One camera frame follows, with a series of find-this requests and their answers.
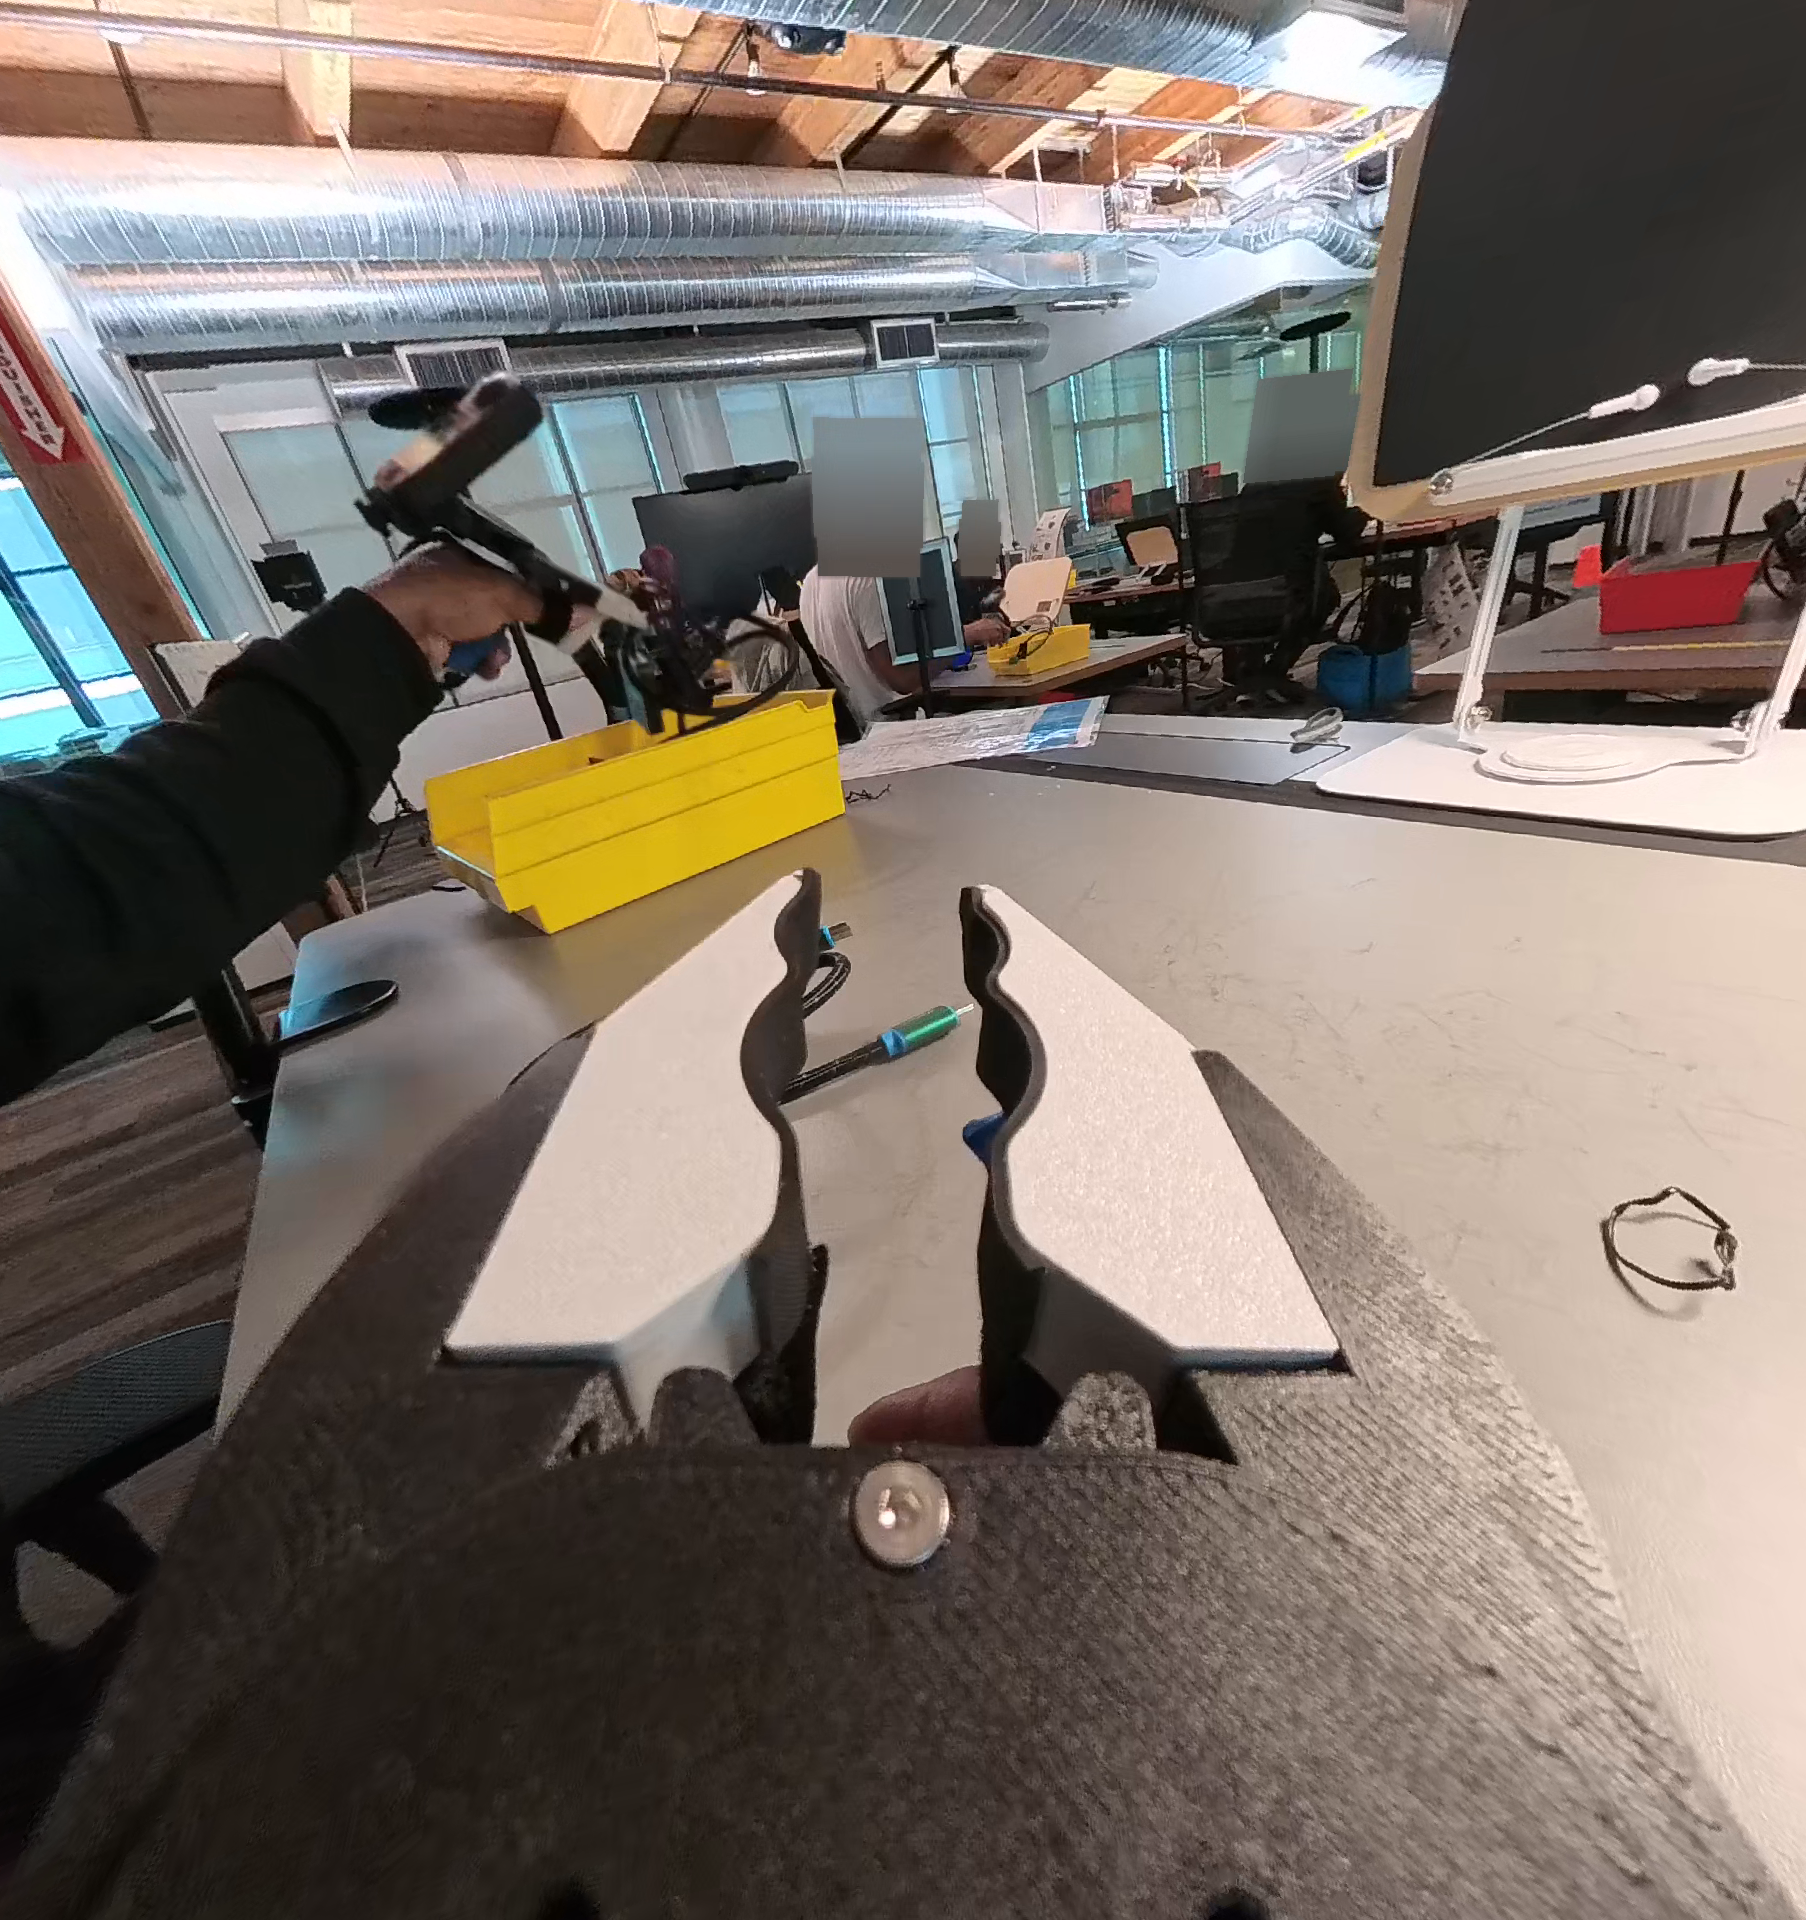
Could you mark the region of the blue trash bin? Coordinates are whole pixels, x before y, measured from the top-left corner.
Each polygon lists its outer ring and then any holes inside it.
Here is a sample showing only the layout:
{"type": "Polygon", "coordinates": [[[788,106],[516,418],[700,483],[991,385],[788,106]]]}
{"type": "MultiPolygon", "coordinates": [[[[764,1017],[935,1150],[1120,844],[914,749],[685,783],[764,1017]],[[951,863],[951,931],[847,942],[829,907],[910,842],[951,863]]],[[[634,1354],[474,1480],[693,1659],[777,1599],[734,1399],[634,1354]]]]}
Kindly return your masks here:
{"type": "Polygon", "coordinates": [[[1329,646],[1315,660],[1315,693],[1346,718],[1390,718],[1417,693],[1414,648],[1373,654],[1357,643],[1329,646]]]}

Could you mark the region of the red plastic bin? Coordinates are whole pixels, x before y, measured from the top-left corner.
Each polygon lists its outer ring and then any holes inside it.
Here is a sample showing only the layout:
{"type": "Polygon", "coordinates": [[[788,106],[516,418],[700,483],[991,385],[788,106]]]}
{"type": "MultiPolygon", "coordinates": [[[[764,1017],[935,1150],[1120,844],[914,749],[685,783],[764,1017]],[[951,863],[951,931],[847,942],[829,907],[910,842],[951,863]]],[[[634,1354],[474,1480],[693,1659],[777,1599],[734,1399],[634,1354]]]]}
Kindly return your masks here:
{"type": "Polygon", "coordinates": [[[1596,589],[1599,633],[1637,638],[1728,629],[1739,623],[1760,561],[1639,568],[1626,557],[1596,589]]]}

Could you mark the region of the silver ventilation duct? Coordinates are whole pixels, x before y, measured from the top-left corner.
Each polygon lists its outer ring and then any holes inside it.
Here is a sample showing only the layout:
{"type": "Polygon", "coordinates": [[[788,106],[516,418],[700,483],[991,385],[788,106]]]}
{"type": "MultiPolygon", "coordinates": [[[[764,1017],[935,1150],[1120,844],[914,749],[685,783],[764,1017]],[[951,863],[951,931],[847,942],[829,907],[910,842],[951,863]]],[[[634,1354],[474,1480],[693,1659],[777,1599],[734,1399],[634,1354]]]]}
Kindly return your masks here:
{"type": "Polygon", "coordinates": [[[361,418],[417,390],[466,390],[513,376],[536,395],[573,400],[657,387],[851,380],[946,366],[1037,364],[1047,325],[1023,316],[887,316],[729,332],[466,339],[385,355],[330,355],[314,376],[337,417],[361,418]]]}
{"type": "Polygon", "coordinates": [[[126,355],[539,339],[677,325],[919,318],[1156,285],[1137,251],[806,260],[273,260],[72,267],[62,284],[126,355]]]}
{"type": "Polygon", "coordinates": [[[1065,252],[1109,189],[1002,178],[0,136],[60,267],[439,264],[1065,252]]]}

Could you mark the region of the black twist tie loop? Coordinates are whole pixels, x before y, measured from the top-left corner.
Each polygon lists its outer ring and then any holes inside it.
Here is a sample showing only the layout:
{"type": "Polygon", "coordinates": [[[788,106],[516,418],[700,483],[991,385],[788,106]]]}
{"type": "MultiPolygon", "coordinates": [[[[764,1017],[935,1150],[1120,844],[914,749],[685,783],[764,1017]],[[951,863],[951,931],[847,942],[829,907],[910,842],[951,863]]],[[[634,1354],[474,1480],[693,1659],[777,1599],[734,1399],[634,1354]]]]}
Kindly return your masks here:
{"type": "Polygon", "coordinates": [[[1739,1239],[1731,1221],[1689,1189],[1672,1185],[1615,1205],[1599,1223],[1599,1237],[1611,1278],[1628,1288],[1642,1283],[1674,1295],[1708,1295],[1733,1292],[1737,1287],[1739,1239]],[[1693,1261],[1692,1275],[1658,1274],[1626,1253],[1618,1244],[1618,1230],[1628,1219],[1649,1218],[1668,1218],[1708,1232],[1708,1255],[1693,1261]]]}

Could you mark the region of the person's left forearm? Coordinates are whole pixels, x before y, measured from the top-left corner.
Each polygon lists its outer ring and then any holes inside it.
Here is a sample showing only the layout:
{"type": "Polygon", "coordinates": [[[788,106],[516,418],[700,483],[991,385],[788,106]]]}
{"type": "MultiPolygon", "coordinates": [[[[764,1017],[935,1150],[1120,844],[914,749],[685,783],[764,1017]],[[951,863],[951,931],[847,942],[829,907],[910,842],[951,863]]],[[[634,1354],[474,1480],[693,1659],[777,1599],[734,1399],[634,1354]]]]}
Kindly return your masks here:
{"type": "Polygon", "coordinates": [[[313,904],[438,702],[384,594],[344,589],[189,716],[3,781],[0,1110],[313,904]]]}

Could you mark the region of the black computer monitor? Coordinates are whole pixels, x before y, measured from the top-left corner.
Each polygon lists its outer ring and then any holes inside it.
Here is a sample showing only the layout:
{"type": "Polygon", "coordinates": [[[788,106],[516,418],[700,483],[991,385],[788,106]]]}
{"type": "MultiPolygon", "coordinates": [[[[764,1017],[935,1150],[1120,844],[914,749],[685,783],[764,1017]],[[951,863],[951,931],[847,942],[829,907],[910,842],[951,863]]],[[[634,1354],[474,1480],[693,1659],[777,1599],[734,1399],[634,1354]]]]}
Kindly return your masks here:
{"type": "Polygon", "coordinates": [[[803,470],[740,489],[642,495],[632,512],[645,548],[670,554],[679,604],[693,619],[743,619],[758,609],[765,574],[801,583],[817,564],[803,470]]]}

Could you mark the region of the green HDMI cable braided black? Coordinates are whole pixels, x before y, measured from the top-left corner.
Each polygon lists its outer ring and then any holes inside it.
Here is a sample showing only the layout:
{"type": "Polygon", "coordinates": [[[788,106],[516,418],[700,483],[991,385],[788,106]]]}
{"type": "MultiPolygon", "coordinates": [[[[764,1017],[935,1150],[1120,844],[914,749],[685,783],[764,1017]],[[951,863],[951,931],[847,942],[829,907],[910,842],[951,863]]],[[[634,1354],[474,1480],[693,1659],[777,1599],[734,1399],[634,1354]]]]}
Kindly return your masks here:
{"type": "Polygon", "coordinates": [[[955,1037],[961,1030],[964,1019],[972,1013],[977,1013],[972,1006],[939,1006],[931,1012],[892,1024],[877,1039],[866,1041],[827,1064],[799,1071],[782,1090],[780,1105],[788,1107],[860,1073],[911,1059],[924,1049],[955,1037]]]}

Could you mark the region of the wooden post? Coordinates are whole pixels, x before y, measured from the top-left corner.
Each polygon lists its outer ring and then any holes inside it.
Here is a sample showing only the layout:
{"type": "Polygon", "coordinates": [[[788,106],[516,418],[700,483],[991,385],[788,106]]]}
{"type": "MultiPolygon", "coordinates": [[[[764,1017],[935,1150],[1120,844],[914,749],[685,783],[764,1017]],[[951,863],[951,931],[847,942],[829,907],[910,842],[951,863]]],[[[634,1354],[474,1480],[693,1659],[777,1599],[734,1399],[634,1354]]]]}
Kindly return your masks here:
{"type": "Polygon", "coordinates": [[[36,380],[69,428],[72,457],[62,467],[42,467],[0,411],[0,448],[43,516],[76,578],[87,592],[102,624],[132,673],[164,718],[186,712],[152,646],[196,639],[196,619],[170,578],[132,493],[85,415],[69,372],[53,351],[47,322],[72,316],[43,263],[26,237],[0,188],[0,311],[36,380]]]}

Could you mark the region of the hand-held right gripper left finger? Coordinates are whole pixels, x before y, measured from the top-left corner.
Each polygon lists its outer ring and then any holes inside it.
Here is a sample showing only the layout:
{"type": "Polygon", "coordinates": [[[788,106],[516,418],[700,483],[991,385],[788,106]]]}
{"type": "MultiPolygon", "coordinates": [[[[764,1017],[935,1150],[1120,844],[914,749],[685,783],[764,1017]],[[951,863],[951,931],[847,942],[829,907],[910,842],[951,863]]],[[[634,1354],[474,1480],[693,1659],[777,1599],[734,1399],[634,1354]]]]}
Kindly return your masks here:
{"type": "Polygon", "coordinates": [[[455,1362],[608,1369],[649,1424],[685,1369],[810,1445],[820,1268],[782,1099],[806,1066],[820,873],[773,882],[591,1030],[452,1319],[455,1362]]]}

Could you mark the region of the braided hdmi cable green plugs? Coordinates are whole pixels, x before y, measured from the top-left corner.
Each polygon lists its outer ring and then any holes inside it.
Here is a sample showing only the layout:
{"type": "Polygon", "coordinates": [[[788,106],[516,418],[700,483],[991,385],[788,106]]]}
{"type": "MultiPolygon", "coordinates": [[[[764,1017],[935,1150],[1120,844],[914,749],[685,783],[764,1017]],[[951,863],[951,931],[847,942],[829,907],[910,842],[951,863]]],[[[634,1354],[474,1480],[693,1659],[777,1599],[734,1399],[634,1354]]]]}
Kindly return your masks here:
{"type": "Polygon", "coordinates": [[[820,929],[815,964],[803,984],[799,1002],[799,1037],[803,1039],[803,1059],[810,1059],[810,1022],[825,1012],[849,984],[854,961],[842,951],[839,934],[829,926],[820,929]]]}

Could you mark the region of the background work table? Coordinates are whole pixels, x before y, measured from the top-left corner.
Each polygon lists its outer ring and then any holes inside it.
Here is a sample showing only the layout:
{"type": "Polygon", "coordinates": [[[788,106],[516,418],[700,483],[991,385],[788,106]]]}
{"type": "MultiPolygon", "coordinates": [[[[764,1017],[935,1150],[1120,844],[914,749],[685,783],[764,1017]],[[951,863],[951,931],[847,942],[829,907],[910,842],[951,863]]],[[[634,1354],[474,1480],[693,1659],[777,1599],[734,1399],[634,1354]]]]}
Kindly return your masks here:
{"type": "MultiPolygon", "coordinates": [[[[1672,698],[1707,708],[1750,708],[1781,679],[1800,607],[1764,587],[1753,589],[1728,627],[1605,638],[1595,596],[1503,631],[1493,642],[1483,693],[1499,716],[1514,718],[1524,704],[1557,698],[1672,698]]],[[[1468,648],[1416,673],[1421,698],[1452,708],[1468,666],[1468,648]]],[[[1806,669],[1796,699],[1806,702],[1806,669]]]]}

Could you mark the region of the yellow plastic bin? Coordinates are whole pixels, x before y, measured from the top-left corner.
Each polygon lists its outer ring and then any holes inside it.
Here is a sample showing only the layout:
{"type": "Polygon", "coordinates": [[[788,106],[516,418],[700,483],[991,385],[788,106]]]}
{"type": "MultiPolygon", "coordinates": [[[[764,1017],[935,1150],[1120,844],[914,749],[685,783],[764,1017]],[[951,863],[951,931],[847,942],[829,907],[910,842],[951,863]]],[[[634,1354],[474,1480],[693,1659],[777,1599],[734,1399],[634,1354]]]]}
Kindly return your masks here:
{"type": "Polygon", "coordinates": [[[439,866],[559,934],[842,815],[832,693],[668,724],[625,723],[436,776],[425,803],[439,866]]]}

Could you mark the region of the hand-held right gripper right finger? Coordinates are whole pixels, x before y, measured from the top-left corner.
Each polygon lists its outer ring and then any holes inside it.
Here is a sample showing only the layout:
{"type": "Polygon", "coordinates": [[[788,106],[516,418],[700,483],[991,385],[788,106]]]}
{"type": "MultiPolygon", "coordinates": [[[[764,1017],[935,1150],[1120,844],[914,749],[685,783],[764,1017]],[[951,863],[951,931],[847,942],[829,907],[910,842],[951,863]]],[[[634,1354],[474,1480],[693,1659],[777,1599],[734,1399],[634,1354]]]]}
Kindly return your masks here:
{"type": "Polygon", "coordinates": [[[980,1399],[1038,1445],[1093,1375],[1161,1424],[1209,1373],[1320,1373],[1343,1344],[1213,1086],[1209,1058],[997,885],[961,894],[980,1146],[980,1399]]]}

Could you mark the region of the dark grey desk panel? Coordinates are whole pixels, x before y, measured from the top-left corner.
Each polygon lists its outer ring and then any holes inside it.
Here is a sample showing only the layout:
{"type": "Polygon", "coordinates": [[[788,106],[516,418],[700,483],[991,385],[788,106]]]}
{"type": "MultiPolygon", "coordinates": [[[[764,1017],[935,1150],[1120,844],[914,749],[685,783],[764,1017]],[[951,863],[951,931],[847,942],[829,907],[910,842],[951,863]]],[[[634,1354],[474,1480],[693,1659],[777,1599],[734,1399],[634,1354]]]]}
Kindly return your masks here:
{"type": "Polygon", "coordinates": [[[1300,724],[1285,718],[1108,713],[1090,744],[1043,747],[1027,759],[1090,779],[1149,776],[1275,786],[1315,783],[1324,772],[1344,770],[1406,733],[1414,727],[1344,723],[1332,735],[1305,738],[1300,724]]]}

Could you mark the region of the clear plastic bag blue label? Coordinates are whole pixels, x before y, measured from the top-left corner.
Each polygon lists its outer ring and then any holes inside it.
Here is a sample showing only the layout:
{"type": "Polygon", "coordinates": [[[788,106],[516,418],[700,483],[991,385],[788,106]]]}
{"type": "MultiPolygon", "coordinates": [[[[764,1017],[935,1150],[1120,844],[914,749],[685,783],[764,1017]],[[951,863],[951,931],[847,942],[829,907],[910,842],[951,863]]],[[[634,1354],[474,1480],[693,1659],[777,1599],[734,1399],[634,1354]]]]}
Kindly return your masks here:
{"type": "Polygon", "coordinates": [[[1086,747],[1098,737],[1108,708],[1109,699],[1101,696],[878,723],[860,740],[842,746],[840,776],[858,784],[939,765],[1086,747]]]}

